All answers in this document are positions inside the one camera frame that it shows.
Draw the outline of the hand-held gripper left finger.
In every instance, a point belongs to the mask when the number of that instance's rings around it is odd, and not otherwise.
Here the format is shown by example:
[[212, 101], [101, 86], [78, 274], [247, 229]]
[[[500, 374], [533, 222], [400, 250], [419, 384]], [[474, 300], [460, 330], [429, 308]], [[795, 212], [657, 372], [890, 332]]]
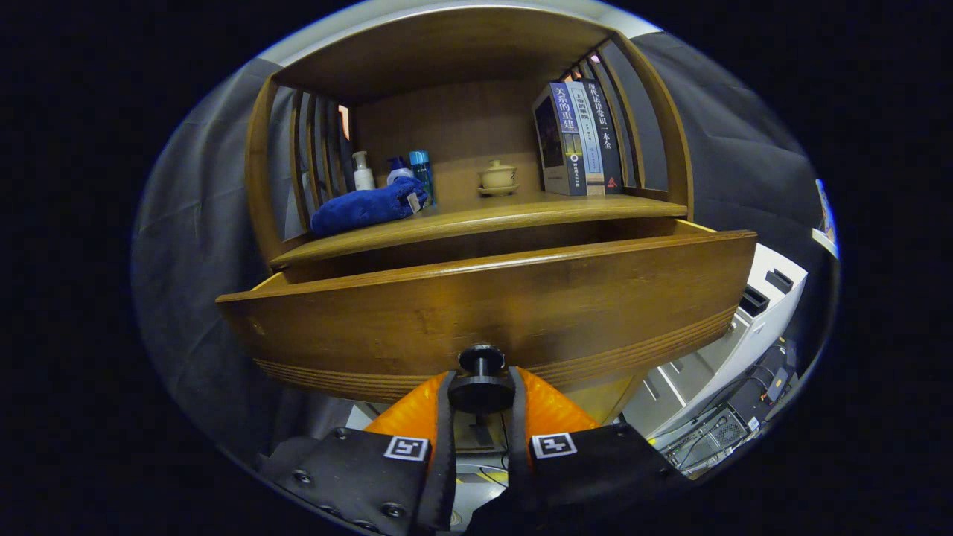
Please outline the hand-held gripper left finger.
[[455, 377], [426, 380], [364, 430], [283, 441], [262, 461], [261, 477], [360, 534], [446, 532], [456, 491]]

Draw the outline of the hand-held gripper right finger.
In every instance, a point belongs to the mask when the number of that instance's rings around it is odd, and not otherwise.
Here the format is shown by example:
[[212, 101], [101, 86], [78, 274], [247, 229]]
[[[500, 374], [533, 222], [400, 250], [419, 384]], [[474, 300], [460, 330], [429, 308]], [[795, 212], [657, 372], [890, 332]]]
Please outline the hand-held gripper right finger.
[[689, 479], [632, 425], [597, 424], [565, 395], [512, 366], [509, 475], [521, 526], [537, 533], [633, 527]]

